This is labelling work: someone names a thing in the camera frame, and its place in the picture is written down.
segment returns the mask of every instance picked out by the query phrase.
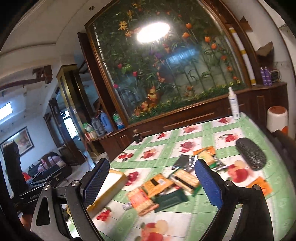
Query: white spray bottle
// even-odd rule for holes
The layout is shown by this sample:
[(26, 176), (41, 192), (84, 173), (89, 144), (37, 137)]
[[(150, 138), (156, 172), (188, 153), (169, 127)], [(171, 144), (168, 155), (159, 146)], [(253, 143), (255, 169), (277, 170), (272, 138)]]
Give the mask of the white spray bottle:
[(237, 120), (240, 118), (237, 95), (233, 92), (231, 87), (229, 87), (228, 90), (229, 90), (228, 100), (231, 108), (231, 113), (233, 118)]

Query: skylight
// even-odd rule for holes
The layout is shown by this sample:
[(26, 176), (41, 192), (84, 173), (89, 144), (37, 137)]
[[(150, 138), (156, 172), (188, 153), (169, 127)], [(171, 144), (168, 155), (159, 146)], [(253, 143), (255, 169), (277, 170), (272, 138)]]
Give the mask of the skylight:
[(0, 120), (4, 119), (12, 113), (11, 104), (7, 103), (4, 107), (0, 109)]

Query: white ceiling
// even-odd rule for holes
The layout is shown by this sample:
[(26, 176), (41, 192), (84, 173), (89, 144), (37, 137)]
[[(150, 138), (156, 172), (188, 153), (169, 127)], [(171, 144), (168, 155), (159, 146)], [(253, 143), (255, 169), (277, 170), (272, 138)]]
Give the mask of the white ceiling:
[(14, 87), (4, 92), (4, 98), (0, 95), (0, 107), (11, 102), (13, 108), (13, 113), (0, 121), (0, 131), (9, 131), (12, 123), (23, 121), (24, 116), (44, 115), (57, 87), (55, 76), (60, 66), (83, 61), (77, 33), (85, 33), (84, 25), (109, 2), (40, 0), (23, 16), (0, 51), (0, 85), (32, 79), (32, 69), (44, 65), (52, 66), (54, 78), (48, 85)]

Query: barcode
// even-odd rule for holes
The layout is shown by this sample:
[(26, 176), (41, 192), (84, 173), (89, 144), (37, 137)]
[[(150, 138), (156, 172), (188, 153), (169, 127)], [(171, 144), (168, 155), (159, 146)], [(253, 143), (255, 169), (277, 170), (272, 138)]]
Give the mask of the barcode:
[(164, 184), (165, 184), (165, 181), (164, 181), (163, 179), (159, 179), (157, 182), (158, 182), (160, 185), (164, 185)]

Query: small dark glass bottle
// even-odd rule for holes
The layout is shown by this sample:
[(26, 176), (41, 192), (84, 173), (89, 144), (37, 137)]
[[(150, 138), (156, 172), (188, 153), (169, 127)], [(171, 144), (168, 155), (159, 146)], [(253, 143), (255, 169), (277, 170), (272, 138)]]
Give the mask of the small dark glass bottle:
[(136, 143), (140, 143), (143, 141), (143, 137), (139, 133), (138, 129), (134, 129), (133, 133), (134, 133), (133, 139), (135, 140)]

